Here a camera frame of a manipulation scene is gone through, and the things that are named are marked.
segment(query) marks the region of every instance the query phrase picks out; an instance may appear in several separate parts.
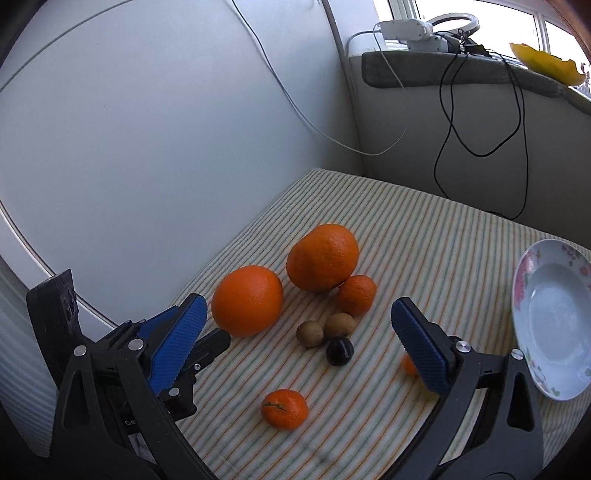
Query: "dark plum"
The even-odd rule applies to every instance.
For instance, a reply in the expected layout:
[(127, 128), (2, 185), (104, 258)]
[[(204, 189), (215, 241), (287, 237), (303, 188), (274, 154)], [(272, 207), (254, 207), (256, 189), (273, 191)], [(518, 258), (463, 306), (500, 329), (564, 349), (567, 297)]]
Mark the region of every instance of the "dark plum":
[(326, 359), (334, 367), (342, 367), (349, 363), (355, 349), (347, 337), (333, 338), (326, 347)]

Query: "white device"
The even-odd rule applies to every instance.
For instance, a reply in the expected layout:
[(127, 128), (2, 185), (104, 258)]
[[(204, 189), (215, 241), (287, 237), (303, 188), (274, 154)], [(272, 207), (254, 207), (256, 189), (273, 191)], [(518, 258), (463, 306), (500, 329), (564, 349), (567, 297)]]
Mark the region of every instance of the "white device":
[[(467, 20), (461, 28), (446, 31), (445, 34), (435, 33), (433, 27), (450, 20)], [(480, 29), (479, 20), (472, 14), (445, 14), (429, 21), (410, 18), (408, 20), (389, 20), (379, 23), (384, 40), (406, 42), (409, 50), (414, 51), (455, 51), (446, 38), (448, 35), (459, 35), (460, 30), (468, 37)]]

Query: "white wall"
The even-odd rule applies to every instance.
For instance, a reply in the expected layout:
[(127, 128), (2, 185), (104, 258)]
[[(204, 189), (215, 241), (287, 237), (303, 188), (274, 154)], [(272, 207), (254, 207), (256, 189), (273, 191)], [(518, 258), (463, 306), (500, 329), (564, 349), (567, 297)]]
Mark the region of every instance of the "white wall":
[[(322, 6), (236, 1), (302, 111), (356, 146)], [(114, 3), (49, 0), (0, 84)], [(118, 323), (166, 308), (307, 170), (361, 171), (357, 154), (293, 112), (225, 0), (136, 0), (67, 34), (0, 95), (0, 158), (0, 198), (19, 230)]]
[[(379, 158), (364, 159), (367, 176), (441, 195), (433, 165), (449, 124), (439, 104), (439, 88), (375, 89), (361, 79), (361, 57), (352, 58), (359, 99), (361, 141), (366, 151), (400, 143)], [(449, 87), (444, 87), (449, 108)], [(530, 189), (525, 212), (517, 220), (533, 228), (591, 247), (591, 117), (562, 99), (525, 93), (530, 152)], [(510, 85), (454, 87), (454, 124), (473, 150), (485, 153), (517, 124)], [(522, 133), (488, 158), (475, 158), (452, 135), (438, 167), (447, 194), (459, 202), (516, 215), (525, 188)]]

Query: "blue gripper pad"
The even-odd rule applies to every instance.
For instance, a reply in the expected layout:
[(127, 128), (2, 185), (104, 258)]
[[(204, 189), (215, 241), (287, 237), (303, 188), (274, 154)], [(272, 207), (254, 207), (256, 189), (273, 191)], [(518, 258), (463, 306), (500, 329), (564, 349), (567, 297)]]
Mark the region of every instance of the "blue gripper pad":
[(197, 296), (152, 358), (148, 383), (155, 395), (173, 386), (206, 320), (207, 302)]
[(142, 340), (147, 340), (148, 337), (152, 335), (154, 329), (162, 322), (170, 320), (172, 317), (174, 317), (174, 315), (177, 313), (177, 310), (177, 306), (170, 307), (168, 310), (165, 310), (162, 313), (156, 315), (156, 317), (152, 317), (150, 318), (150, 320), (146, 320), (139, 328), (138, 333), (136, 333), (136, 336), (138, 338), (141, 338)]
[(447, 379), (447, 361), (427, 332), (426, 325), (422, 325), (428, 323), (427, 319), (410, 303), (398, 299), (392, 304), (392, 328), (413, 360), (426, 387), (445, 396), (451, 387)]

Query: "metal screw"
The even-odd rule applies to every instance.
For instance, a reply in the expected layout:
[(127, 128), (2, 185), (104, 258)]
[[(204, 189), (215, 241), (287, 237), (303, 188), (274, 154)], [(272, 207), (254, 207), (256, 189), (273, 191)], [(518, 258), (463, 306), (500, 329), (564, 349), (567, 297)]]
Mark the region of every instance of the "metal screw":
[(521, 350), (519, 350), (518, 348), (514, 348), (511, 351), (511, 356), (515, 359), (515, 360), (523, 360), (523, 352)]
[(86, 345), (78, 345), (74, 348), (74, 356), (82, 356), (86, 353)]
[(130, 341), (130, 343), (127, 344), (127, 348), (134, 352), (141, 350), (144, 348), (144, 341), (141, 338), (134, 338)]
[(468, 342), (465, 342), (464, 340), (460, 340), (458, 343), (456, 343), (456, 350), (458, 352), (468, 353), (470, 350), (472, 350), (472, 347), (470, 346), (470, 344)]

